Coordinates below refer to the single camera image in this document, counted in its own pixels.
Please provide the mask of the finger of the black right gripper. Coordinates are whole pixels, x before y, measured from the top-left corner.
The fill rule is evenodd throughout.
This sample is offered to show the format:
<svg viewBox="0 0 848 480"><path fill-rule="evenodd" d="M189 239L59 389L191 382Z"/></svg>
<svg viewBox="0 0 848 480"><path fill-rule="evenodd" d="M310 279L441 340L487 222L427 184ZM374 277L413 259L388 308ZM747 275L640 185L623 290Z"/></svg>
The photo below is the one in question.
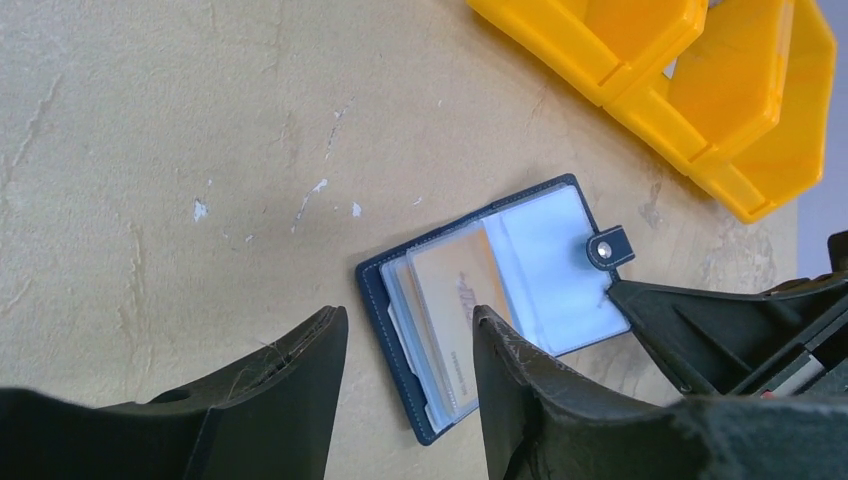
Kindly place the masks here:
<svg viewBox="0 0 848 480"><path fill-rule="evenodd" d="M684 395L847 393L847 275L731 294L621 280L608 291Z"/></svg>

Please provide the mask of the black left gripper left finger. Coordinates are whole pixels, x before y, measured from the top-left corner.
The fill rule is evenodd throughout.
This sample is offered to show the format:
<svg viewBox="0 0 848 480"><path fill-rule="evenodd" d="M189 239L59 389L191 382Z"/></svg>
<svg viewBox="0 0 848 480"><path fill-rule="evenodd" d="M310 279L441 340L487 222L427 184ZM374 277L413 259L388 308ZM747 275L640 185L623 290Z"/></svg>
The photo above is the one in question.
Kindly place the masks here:
<svg viewBox="0 0 848 480"><path fill-rule="evenodd" d="M321 479L348 318L319 309L261 349L146 403L1 392L5 479Z"/></svg>

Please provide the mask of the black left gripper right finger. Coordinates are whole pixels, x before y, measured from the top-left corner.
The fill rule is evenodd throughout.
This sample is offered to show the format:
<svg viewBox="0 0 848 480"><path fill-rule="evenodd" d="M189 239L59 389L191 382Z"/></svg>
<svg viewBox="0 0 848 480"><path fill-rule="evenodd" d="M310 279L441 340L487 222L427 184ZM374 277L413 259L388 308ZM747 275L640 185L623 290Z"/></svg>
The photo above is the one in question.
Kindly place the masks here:
<svg viewBox="0 0 848 480"><path fill-rule="evenodd" d="M608 389L473 312L492 479L843 479L847 402L694 396L652 405Z"/></svg>

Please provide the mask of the blue leather card holder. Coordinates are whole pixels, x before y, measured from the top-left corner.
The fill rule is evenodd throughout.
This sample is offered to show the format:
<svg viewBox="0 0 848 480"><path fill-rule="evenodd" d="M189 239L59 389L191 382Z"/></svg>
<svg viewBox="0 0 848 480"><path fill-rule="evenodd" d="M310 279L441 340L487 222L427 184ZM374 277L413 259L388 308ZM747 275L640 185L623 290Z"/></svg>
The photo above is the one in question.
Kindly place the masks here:
<svg viewBox="0 0 848 480"><path fill-rule="evenodd" d="M628 331L608 290L634 257L624 229L599 228L565 174L359 263L363 305L417 441L432 444L478 407L476 307L561 356Z"/></svg>

